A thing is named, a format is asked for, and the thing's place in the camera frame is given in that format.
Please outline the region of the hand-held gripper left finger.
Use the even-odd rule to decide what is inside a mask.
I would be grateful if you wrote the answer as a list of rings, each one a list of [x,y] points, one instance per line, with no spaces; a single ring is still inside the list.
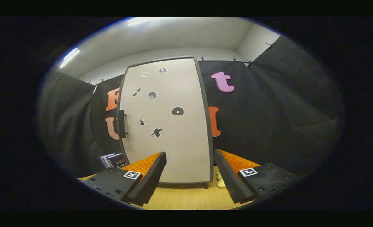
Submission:
[[[143,206],[154,194],[166,163],[166,153],[161,151],[123,168],[108,167],[79,181],[113,200]]]

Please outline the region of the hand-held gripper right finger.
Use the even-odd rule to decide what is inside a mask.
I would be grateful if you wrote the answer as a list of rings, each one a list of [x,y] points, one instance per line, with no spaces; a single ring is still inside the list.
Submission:
[[[219,149],[214,152],[214,161],[234,203],[269,199],[300,180],[276,164],[257,164]]]

